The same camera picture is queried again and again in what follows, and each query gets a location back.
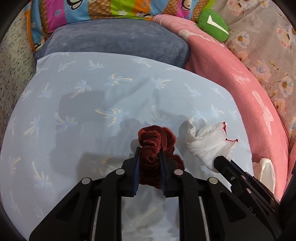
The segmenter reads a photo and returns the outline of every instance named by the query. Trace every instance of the pink flower print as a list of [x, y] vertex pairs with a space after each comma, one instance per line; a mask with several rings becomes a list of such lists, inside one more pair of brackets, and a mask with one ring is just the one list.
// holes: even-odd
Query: pink flower print
[[274, 106], [276, 107], [277, 112], [281, 116], [287, 114], [287, 101], [285, 99], [273, 99]]
[[270, 69], [264, 61], [257, 60], [256, 67], [250, 69], [259, 82], [268, 82], [271, 77]]
[[296, 79], [296, 61], [294, 62], [294, 69], [292, 71], [292, 75]]
[[296, 135], [296, 117], [293, 117], [290, 124], [290, 130], [289, 130], [289, 136], [290, 138], [292, 136]]
[[235, 38], [235, 42], [241, 46], [243, 49], [247, 48], [250, 43], [250, 37], [247, 32], [241, 31]]
[[246, 50], [235, 52], [234, 55], [243, 63], [248, 64], [250, 62], [249, 53]]
[[260, 6], [263, 8], [269, 7], [269, 0], [261, 0], [260, 1]]
[[234, 16], [239, 16], [244, 13], [243, 7], [238, 0], [228, 0], [227, 5]]
[[293, 86], [294, 83], [292, 79], [287, 75], [284, 76], [279, 83], [279, 89], [283, 93], [283, 96], [286, 98], [288, 97], [288, 95], [291, 95], [293, 93]]
[[279, 25], [279, 28], [277, 28], [276, 33], [279, 42], [283, 46], [283, 48], [290, 49], [292, 51], [292, 42], [288, 31]]
[[289, 38], [291, 39], [291, 42], [293, 44], [296, 44], [296, 31], [293, 29], [292, 25], [290, 26], [288, 30]]
[[238, 2], [244, 9], [250, 9], [258, 4], [257, 0], [238, 0]]
[[246, 26], [247, 30], [260, 33], [260, 27], [262, 26], [262, 20], [261, 20], [261, 18], [258, 17], [258, 15], [248, 14], [248, 17], [246, 18], [246, 23], [248, 24]]

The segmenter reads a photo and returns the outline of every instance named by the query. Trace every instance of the metal screw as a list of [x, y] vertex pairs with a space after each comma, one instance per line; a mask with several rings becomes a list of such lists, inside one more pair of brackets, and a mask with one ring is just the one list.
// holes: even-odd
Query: metal screw
[[81, 182], [82, 182], [82, 184], [89, 184], [91, 182], [91, 180], [88, 177], [86, 177], [86, 178], [82, 179]]
[[124, 172], [125, 172], [125, 171], [124, 171], [123, 169], [117, 169], [115, 173], [116, 173], [117, 175], [122, 175], [122, 174], [124, 174]]
[[183, 171], [181, 169], [176, 169], [174, 170], [174, 173], [178, 176], [182, 175], [183, 174]]
[[218, 183], [218, 179], [215, 178], [215, 177], [210, 177], [210, 178], [209, 178], [209, 182], [210, 182], [211, 184], [217, 184], [217, 183]]

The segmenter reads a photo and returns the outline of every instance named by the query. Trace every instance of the red velvet scrunchie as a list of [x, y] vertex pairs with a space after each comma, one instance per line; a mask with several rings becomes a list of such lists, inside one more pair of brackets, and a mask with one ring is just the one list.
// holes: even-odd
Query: red velvet scrunchie
[[170, 129], [160, 126], [149, 126], [138, 132], [140, 150], [140, 184], [160, 188], [160, 164], [158, 154], [163, 148], [166, 160], [176, 161], [179, 169], [184, 170], [184, 164], [178, 155], [173, 155], [176, 137]]

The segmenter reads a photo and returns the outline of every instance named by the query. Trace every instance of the white cloth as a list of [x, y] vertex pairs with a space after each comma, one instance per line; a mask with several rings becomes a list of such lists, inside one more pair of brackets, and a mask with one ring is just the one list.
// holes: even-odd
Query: white cloth
[[271, 160], [262, 158], [259, 163], [253, 162], [254, 176], [273, 194], [276, 186], [276, 175]]
[[221, 122], [214, 126], [211, 130], [210, 125], [206, 125], [196, 134], [195, 126], [193, 125], [194, 118], [188, 120], [189, 131], [186, 139], [189, 152], [199, 158], [205, 166], [213, 172], [218, 173], [214, 168], [214, 160], [217, 156], [224, 156], [229, 161], [233, 149], [237, 146], [238, 140], [227, 140], [226, 138], [226, 123]]

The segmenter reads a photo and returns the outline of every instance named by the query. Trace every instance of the colorful pillowcase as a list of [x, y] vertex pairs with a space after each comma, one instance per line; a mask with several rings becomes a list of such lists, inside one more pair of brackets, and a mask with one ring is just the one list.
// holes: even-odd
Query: colorful pillowcase
[[196, 22], [210, 0], [32, 0], [26, 6], [28, 34], [36, 51], [60, 26], [101, 18], [151, 20], [170, 14]]

